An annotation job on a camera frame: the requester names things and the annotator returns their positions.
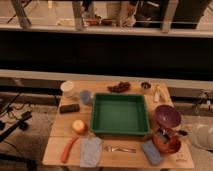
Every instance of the metal fork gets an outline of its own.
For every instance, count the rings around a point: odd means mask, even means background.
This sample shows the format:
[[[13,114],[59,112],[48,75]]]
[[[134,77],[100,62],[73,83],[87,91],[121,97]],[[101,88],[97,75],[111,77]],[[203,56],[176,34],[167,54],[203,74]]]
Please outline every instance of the metal fork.
[[[106,150],[108,152],[122,151],[122,152],[128,152],[128,153],[136,153],[136,149],[123,148],[123,147],[113,147],[113,146],[105,146],[104,150]]]

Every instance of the gray cloth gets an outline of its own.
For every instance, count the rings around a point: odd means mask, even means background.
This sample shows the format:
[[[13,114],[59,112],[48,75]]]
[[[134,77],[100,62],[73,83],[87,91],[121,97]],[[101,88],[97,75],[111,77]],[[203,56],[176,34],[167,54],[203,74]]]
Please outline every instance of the gray cloth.
[[[100,138],[83,138],[81,142],[80,167],[96,167],[102,151]]]

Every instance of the table leg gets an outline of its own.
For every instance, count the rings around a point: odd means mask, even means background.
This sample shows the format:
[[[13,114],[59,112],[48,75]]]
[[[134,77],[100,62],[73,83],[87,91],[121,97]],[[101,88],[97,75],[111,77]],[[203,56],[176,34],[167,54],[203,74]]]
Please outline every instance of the table leg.
[[[103,167],[100,167],[99,171],[102,171],[103,170]]]
[[[170,169],[160,169],[160,171],[170,171]]]
[[[70,171],[70,169],[67,166],[61,166],[61,168],[63,169],[63,171]]]

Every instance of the blue cup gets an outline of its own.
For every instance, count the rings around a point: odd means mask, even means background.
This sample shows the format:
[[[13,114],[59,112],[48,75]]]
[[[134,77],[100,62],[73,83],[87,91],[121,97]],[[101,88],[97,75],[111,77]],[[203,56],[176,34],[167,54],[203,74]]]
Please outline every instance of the blue cup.
[[[92,94],[88,90],[83,90],[80,92],[80,99],[83,104],[85,105],[92,105]]]

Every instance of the orange carrot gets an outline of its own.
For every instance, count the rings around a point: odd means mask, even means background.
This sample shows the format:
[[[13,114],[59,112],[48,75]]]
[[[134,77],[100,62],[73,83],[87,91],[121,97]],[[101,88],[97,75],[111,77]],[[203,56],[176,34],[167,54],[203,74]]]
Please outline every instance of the orange carrot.
[[[69,157],[69,153],[70,153],[70,150],[73,146],[73,144],[75,143],[75,141],[78,139],[79,137],[74,137],[72,138],[66,145],[66,147],[64,148],[64,151],[63,153],[61,154],[61,162],[62,163],[66,163],[67,162],[67,159]]]

